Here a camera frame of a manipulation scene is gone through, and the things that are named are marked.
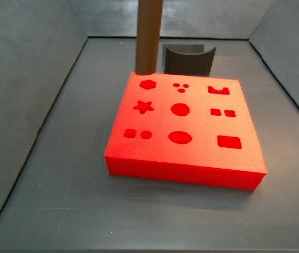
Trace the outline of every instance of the red foam block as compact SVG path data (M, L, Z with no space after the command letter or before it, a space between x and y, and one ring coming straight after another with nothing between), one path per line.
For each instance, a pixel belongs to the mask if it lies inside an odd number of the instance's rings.
M110 174L253 190L268 174L238 80L132 75Z

